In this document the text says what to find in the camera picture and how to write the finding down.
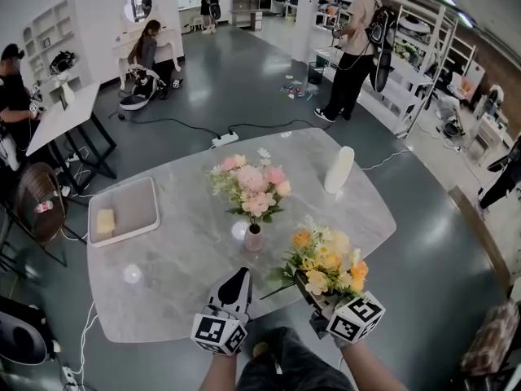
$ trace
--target round mirror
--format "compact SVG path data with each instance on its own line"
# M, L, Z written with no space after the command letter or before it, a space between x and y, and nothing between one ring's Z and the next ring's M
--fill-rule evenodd
M124 10L128 20L132 23L141 23L152 11L152 0L127 0Z

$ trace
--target brown wall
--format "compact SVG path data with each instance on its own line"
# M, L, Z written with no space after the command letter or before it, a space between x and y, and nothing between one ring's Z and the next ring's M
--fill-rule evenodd
M508 134L516 138L521 130L521 71L470 29L460 26L456 35L477 47L475 62L485 68L483 90L488 92L491 85L498 84L505 91L503 114L509 120Z

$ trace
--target pink vase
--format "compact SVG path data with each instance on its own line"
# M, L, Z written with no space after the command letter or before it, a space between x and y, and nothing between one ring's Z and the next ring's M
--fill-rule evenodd
M256 252L262 248L262 230L257 224L250 225L244 235L244 247L250 252Z

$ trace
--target gray floor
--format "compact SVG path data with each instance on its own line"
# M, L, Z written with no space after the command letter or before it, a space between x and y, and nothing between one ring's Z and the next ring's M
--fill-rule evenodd
M212 36L200 33L183 38L186 48L184 86L166 101L156 100L137 113L140 120L176 117L219 133L233 123L274 125L305 119L324 126L313 115L322 106L331 85L311 99L289 99L280 87L290 73L305 81L306 68L288 55L241 30L227 26ZM187 156L211 144L211 136L166 122L133 125L107 116L117 103L117 88L99 96L95 111L118 143L110 163L123 179L156 165ZM240 128L240 138L299 129L295 124L280 130ZM404 147L383 125L357 107L353 119L339 121L327 131L342 145L356 151L365 168ZM504 297L484 250L442 186L413 154L394 157L384 166L368 171L369 178L386 201L397 223L396 233L370 255L368 288L387 307L378 328L368 338L371 349L411 390L445 389L457 370L458 360L470 344L485 310ZM89 192L112 184L97 177ZM85 210L72 207L68 222L85 233ZM13 233L13 243L19 239ZM85 247L65 239L68 268L25 249L25 263L39 275L40 284L18 281L13 299L36 303L47 313L56 338L63 347L62 361L78 368L80 334L92 301ZM14 278L2 274L0 293L8 296ZM295 327L317 354L336 366L339 351L330 338L319 341L307 320L310 308L299 301L257 319L252 330L273 325ZM202 381L210 355L189 340L122 345L109 342L98 323L89 331L85 347L85 380L99 391L195 390ZM240 356L241 366L247 355ZM39 367L3 363L14 389L59 390L59 366Z

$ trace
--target marble table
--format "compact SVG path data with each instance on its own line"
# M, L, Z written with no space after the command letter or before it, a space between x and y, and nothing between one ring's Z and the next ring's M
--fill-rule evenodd
M242 245L241 217L225 213L230 203L223 195L212 195L206 173L235 153L256 163L260 147L271 153L273 165L283 166L293 194L281 203L286 211L275 214L273 223L264 224L263 249L251 253ZM297 288L263 301L259 298L276 289L265 278L282 264L293 230L307 214L345 231L363 256L372 253L392 235L396 223L356 164L340 193L324 191L326 171L339 149L320 129L284 132L200 152L112 186L152 177L161 224L116 244L88 245L90 286L107 338L152 342L188 337L209 288L240 266L252 272L252 318L299 300Z

